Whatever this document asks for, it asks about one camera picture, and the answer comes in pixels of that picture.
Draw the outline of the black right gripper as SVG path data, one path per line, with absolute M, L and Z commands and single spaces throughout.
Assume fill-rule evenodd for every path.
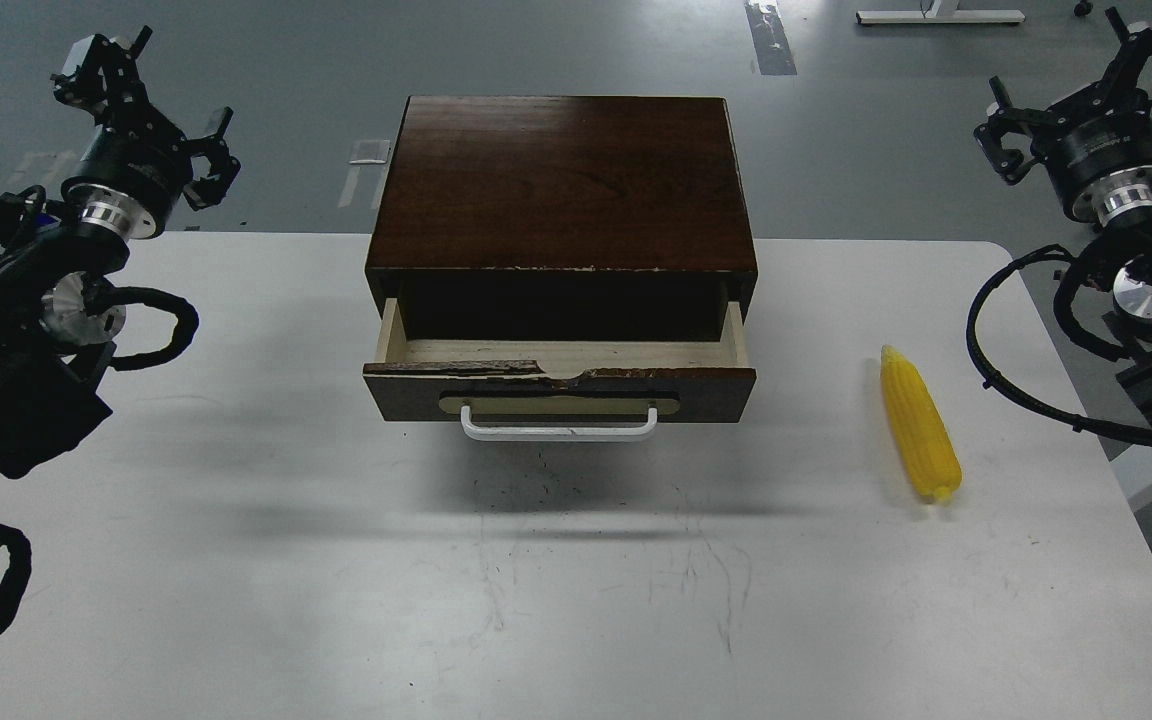
M 995 99 L 973 141 L 996 177 L 1018 184 L 1044 165 L 1064 217 L 1102 223 L 1111 214 L 1111 184 L 1144 184 L 1152 194 L 1152 24 L 1134 26 L 1105 10 L 1119 50 L 1102 77 L 1076 94 L 1078 127 L 1052 109 L 1020 108 L 1000 77 L 988 79 Z

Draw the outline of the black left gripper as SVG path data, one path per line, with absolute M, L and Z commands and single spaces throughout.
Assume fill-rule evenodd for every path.
M 169 131 L 169 120 L 147 99 L 136 65 L 152 33 L 151 26 L 142 26 L 131 41 L 105 35 L 81 38 L 61 70 L 50 76 L 52 96 L 86 111 L 103 129 L 61 183 L 61 196 L 79 211 L 82 223 L 123 240 L 160 236 L 182 192 L 189 209 L 215 209 L 241 172 L 225 141 L 234 115 L 229 106 L 212 114 L 204 136 L 179 141 L 179 154 L 141 141 Z M 207 169 L 189 177 L 197 158 L 207 161 Z

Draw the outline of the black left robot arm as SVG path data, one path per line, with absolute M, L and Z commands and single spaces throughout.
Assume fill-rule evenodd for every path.
M 191 138 L 147 99 L 132 40 L 91 35 L 52 76 L 55 99 L 93 118 L 90 146 L 60 192 L 0 194 L 0 477 L 18 479 L 76 448 L 106 418 L 103 377 L 177 359 L 200 325 L 191 302 L 119 287 L 134 240 L 159 237 L 179 204 L 212 209 L 241 162 L 219 109 Z M 0 523 L 0 635 L 32 573 L 26 535 Z

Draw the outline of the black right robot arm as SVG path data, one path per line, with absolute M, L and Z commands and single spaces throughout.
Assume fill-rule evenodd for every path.
M 1152 24 L 1105 13 L 1119 50 L 1102 77 L 1052 103 L 1020 108 L 1001 78 L 990 79 L 995 108 L 973 128 L 996 176 L 1018 184 L 1043 167 L 1062 213 L 1089 223 L 1094 238 L 1079 252 L 1058 243 L 1011 260 L 980 287 L 967 316 L 967 351 L 987 389 L 1016 406 L 1116 441 L 1152 448 Z M 1066 338 L 1105 361 L 1129 361 L 1117 382 L 1146 427 L 1089 418 L 1030 396 L 984 353 L 977 323 L 986 300 L 1024 266 L 1064 263 L 1053 291 L 1053 318 Z

